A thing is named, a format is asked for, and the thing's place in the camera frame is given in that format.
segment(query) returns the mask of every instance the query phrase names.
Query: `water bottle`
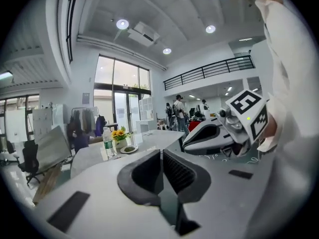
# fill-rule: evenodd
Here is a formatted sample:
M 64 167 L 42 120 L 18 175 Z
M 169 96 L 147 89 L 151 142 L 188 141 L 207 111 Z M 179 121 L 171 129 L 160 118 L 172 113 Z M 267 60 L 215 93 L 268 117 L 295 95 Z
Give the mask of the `water bottle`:
M 115 155 L 114 149 L 113 149 L 113 141 L 112 141 L 112 136 L 111 136 L 111 131 L 108 127 L 103 128 L 103 142 L 104 142 L 104 147 L 106 150 L 106 154 L 108 158 L 111 158 Z

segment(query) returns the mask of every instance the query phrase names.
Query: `red object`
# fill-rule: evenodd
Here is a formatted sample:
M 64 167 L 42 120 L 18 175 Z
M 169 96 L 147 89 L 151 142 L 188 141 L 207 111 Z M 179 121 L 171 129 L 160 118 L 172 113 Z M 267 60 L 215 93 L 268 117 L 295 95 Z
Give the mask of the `red object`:
M 199 123 L 201 123 L 201 121 L 191 121 L 188 126 L 189 132 L 192 132 Z

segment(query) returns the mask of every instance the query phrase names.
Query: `balcony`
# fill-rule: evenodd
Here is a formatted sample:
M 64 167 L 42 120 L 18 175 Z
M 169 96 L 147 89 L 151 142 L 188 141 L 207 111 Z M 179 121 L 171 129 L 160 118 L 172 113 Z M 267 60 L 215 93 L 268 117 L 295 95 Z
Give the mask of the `balcony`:
M 250 55 L 218 61 L 209 65 L 195 68 L 183 74 L 164 81 L 165 90 L 187 83 L 206 79 L 219 74 L 255 68 Z

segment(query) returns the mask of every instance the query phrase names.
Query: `glass door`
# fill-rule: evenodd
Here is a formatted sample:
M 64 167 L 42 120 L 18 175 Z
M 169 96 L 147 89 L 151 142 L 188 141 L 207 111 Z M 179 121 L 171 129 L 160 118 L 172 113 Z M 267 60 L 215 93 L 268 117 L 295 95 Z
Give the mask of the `glass door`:
M 125 127 L 126 132 L 136 133 L 136 121 L 140 120 L 139 100 L 140 94 L 136 93 L 114 93 L 114 111 L 118 128 Z

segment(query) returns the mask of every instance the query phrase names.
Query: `yellow flower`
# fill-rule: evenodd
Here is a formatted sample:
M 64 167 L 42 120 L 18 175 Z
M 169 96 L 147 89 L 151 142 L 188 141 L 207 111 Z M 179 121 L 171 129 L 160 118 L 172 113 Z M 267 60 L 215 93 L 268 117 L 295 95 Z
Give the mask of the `yellow flower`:
M 123 130 L 118 130 L 116 135 L 123 135 L 124 134 L 124 131 Z

